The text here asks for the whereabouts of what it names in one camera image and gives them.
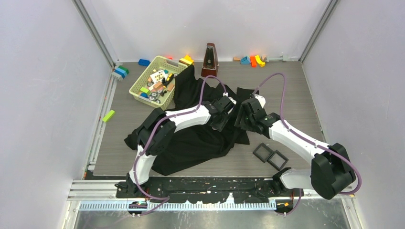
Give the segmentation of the black garment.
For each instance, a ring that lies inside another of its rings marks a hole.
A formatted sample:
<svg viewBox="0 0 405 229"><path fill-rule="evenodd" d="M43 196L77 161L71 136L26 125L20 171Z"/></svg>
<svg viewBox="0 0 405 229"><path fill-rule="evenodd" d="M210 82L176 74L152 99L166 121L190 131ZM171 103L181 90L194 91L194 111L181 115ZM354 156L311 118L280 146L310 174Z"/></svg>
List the black garment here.
<svg viewBox="0 0 405 229"><path fill-rule="evenodd" d="M221 98L224 93L237 101L236 110L221 132L209 125L193 126L176 132L166 151L157 156L151 169L164 176L225 156L237 143L249 144L246 131L234 127L234 123L240 104L250 95L256 94L255 91L238 88L234 92L223 83L215 88L207 86L205 80L195 78L194 70L191 65L175 77L175 108L169 111L190 108L200 101L211 102Z"/></svg>

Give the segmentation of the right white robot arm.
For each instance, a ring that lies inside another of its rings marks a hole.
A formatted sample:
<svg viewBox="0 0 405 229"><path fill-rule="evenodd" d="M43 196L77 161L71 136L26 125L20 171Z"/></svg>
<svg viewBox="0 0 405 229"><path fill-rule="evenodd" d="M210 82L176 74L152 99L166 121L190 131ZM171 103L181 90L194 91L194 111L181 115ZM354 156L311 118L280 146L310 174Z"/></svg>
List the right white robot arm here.
<svg viewBox="0 0 405 229"><path fill-rule="evenodd" d="M286 195L291 189L312 189L324 199L332 199L356 181L355 170L344 146L318 141L291 126L276 113L267 114L266 100L252 95L241 103L235 126L277 141L309 165L309 169L282 169L273 176L273 191Z"/></svg>

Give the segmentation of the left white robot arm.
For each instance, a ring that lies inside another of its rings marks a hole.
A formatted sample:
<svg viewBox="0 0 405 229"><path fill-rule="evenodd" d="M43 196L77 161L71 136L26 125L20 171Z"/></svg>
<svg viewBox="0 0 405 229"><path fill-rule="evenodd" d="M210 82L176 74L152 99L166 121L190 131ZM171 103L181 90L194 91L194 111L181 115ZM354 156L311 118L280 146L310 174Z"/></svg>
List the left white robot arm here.
<svg viewBox="0 0 405 229"><path fill-rule="evenodd" d="M158 155L164 153L174 134L183 129L209 125L216 131L222 131L236 110L237 101L224 93L213 101L200 101L197 105L177 111L163 111L155 108L144 122L125 139L125 144L136 151L135 161L126 180L119 182L117 197L125 193L136 198L146 194L146 182Z"/></svg>

